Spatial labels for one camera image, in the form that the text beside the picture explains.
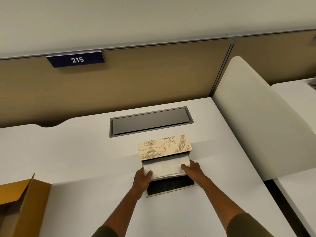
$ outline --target white desk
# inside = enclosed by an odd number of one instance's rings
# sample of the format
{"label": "white desk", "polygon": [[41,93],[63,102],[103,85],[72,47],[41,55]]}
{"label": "white desk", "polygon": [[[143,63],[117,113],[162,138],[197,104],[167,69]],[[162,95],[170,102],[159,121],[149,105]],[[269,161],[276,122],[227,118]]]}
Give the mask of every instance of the white desk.
{"label": "white desk", "polygon": [[[312,80],[313,78],[279,83],[272,88],[316,133],[316,91],[307,85]],[[309,234],[316,237],[316,169],[275,179],[275,183]]]}
{"label": "white desk", "polygon": [[[193,124],[109,138],[110,117],[187,106]],[[56,127],[0,129],[0,181],[53,184],[42,237],[91,236],[121,201],[141,167],[137,142],[188,134],[208,175],[275,236],[295,236],[211,98],[70,119]],[[139,200],[127,236],[226,236],[198,186]]]}

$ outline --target sign plate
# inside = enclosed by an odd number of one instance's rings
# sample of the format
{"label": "sign plate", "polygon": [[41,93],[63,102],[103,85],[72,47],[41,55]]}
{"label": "sign plate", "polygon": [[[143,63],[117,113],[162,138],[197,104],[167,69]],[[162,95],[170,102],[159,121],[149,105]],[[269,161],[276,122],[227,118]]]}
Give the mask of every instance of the sign plate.
{"label": "sign plate", "polygon": [[81,66],[105,62],[102,51],[68,52],[46,57],[53,67]]}

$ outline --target cardboard box flap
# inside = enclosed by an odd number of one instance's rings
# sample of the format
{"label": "cardboard box flap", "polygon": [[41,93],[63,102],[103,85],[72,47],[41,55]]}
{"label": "cardboard box flap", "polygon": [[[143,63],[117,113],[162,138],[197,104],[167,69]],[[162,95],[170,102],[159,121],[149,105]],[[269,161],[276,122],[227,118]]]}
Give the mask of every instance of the cardboard box flap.
{"label": "cardboard box flap", "polygon": [[0,185],[0,205],[17,201],[31,179]]}
{"label": "cardboard box flap", "polygon": [[154,159],[192,150],[186,134],[140,142],[137,143],[137,147],[140,160]]}

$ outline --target right hand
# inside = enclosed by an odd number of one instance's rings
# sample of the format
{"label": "right hand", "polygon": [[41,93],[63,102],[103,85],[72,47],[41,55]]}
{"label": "right hand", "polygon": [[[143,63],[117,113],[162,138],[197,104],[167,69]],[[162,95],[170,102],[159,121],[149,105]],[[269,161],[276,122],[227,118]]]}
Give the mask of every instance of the right hand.
{"label": "right hand", "polygon": [[181,169],[192,179],[194,180],[201,188],[204,188],[210,179],[204,175],[203,171],[200,168],[200,164],[190,160],[190,167],[185,164],[181,165]]}

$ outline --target white partition panel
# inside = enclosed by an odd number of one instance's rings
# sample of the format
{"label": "white partition panel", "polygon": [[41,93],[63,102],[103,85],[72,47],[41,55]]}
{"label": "white partition panel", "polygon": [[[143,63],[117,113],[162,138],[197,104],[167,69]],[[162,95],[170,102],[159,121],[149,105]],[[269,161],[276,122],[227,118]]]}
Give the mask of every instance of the white partition panel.
{"label": "white partition panel", "polygon": [[241,57],[213,100],[263,180],[316,167],[316,135]]}

